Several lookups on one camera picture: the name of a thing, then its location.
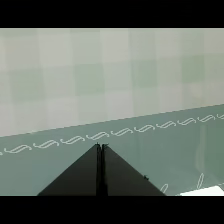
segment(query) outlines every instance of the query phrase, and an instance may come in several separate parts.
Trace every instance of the white decorative line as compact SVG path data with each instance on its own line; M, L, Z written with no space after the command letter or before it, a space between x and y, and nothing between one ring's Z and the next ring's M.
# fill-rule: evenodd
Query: white decorative line
M179 120L177 121L178 124L181 124L181 125L188 125L190 124L191 122L194 122L196 123L197 121L194 119L194 118L188 118L187 120L183 121L183 122L180 122Z
M79 141L79 140L82 140L83 142L85 141L85 139L81 136L75 136L67 141L64 141L63 139L60 139L60 142L61 143L64 143L64 144L67 144L67 145L71 145L71 144L74 144L75 142Z
M156 127L158 127L158 128L168 128L171 125L177 126L173 121L168 121L163 125L156 124Z
M201 188L201 185L203 184L203 180L204 180L204 174L202 173L198 179L197 190Z
M221 116L219 116L219 115L217 114L216 116L217 116L217 118L224 119L224 114L221 115Z
M40 149L46 149L52 145L56 144L57 146L59 146L59 143L54 141L54 140L49 140L47 142L44 142L43 144L41 145L36 145L35 143L33 143L33 146L36 147L36 148L40 148Z
M128 133L128 132L130 132L131 134L134 133L134 132L133 132L131 129L129 129L129 128L122 129L122 130L120 130L120 131L118 131L118 132L116 132L116 133L114 133L113 131L111 131L110 133L111 133L112 135L122 136L122 135L124 135L124 134L126 134L126 133Z
M201 121L201 122L207 122L207 121L209 121L209 120L211 120L211 119L215 120L215 117L214 117L213 115L208 115L208 116L206 116L206 117L204 117L204 118L202 118L202 119L200 119L200 118L198 117L198 120Z
M25 149L28 149L28 150L32 150L32 148L28 145L20 145L12 150L6 150L6 148L4 148L4 152L8 152L8 153L19 153Z
M145 132L145 131L148 131L150 128L152 128L153 130L155 130L156 128L152 125L145 125L144 127L140 128L140 129L137 129L136 127L134 127L134 130L135 131L138 131L138 132Z
M88 138L88 139L92 139L92 140L97 140L97 139L102 138L102 137L104 137L104 136L106 136L106 137L110 137L110 135L107 134L106 132L99 132L98 134L96 134L96 135L94 135L94 136L92 136L92 137L89 137L88 135L86 135L86 138Z
M162 191L164 194L165 194L165 192L166 192L166 190L168 189L168 184L164 184L162 187L161 187L161 189L160 189L160 191Z

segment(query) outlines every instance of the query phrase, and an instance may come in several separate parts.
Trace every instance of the checkered tablecloth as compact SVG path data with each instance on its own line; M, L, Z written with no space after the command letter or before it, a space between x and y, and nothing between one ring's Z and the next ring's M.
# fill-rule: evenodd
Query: checkered tablecloth
M224 29L0 29L0 136L224 103Z

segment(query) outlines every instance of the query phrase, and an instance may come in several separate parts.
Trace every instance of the white curved line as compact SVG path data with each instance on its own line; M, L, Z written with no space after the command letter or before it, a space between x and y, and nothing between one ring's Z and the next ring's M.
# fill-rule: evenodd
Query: white curved line
M208 116L206 116L206 117L204 117L204 118L202 118L202 119L200 119L200 118L198 117L198 120L201 121L201 122L206 122L206 121L209 121L209 120L211 120L211 119L214 119L214 120L215 120L215 117L214 117L213 115L208 115Z
M160 191L162 191L164 194L165 194L165 192L166 192L166 190L168 189L168 184L164 184L162 187L161 187L161 189L160 189Z
M197 121L194 119L194 118L188 118L187 120L183 121L183 122L180 122L179 120L177 121L178 124L181 124L181 125L188 125L190 124L191 122L194 122L196 123Z
M219 115L217 114L216 116L217 116L217 118L219 118L219 119L224 119L224 114L221 115L221 116L219 116Z
M63 139L60 139L60 142L64 143L64 144L67 144L67 145L71 145L71 144L73 144L73 143L75 143L75 142L77 142L79 140L85 141L85 139L83 137L75 136L75 137L73 137L73 138L71 138L71 139L69 139L67 141L64 141Z
M156 124L156 127L158 127L158 128L168 128L169 126L171 126L171 125L174 125L174 126L176 126L176 124L173 122L173 121L168 121L168 122L166 122L165 124L163 124L163 125L158 125L158 124Z
M92 137L89 137L88 135L86 135L86 138L88 138L88 139L92 139L92 140L97 140L97 139L102 138L102 137L104 137L104 136L106 136L106 137L110 137L110 135L107 134L106 132L99 132L98 134L96 134L96 135L94 135L94 136L92 136Z
M122 129L122 130L120 130L120 131L118 131L118 132L116 132L116 133L114 133L113 131L111 131L110 133L111 133L112 135L122 136L122 135L126 134L127 132L130 132L131 134L134 133L134 132L133 132L131 129L129 129L129 128Z
M204 180L204 174L201 173L199 179L198 179L198 184L197 184L197 189L199 190L201 188L201 185L203 183L203 180Z
M56 144L57 146L59 146L59 143L54 141L54 140L49 140L47 142L44 142L43 144L41 145L36 145L35 143L33 143L33 146L36 147L36 148L40 148L40 149L46 149L52 145Z
M156 128L152 125L145 125L144 127L140 128L140 129L137 129L136 127L134 127L134 130L135 131L138 131L138 132L145 132L147 130L149 130L150 128L152 128L153 130L155 130Z
M19 153L25 149L28 149L28 150L32 150L32 148L28 145L20 145L12 150L6 150L6 148L4 148L4 152L8 152L8 153Z

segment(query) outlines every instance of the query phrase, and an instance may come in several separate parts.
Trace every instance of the green and white checkered pattern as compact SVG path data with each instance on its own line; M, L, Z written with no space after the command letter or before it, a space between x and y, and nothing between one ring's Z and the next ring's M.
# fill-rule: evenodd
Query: green and white checkered pattern
M0 136L224 103L224 29L0 29Z

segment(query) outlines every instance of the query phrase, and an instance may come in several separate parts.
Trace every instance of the black triangular object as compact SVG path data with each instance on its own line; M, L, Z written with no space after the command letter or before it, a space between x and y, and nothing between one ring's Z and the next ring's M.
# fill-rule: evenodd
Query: black triangular object
M107 145L94 145L38 196L164 196Z

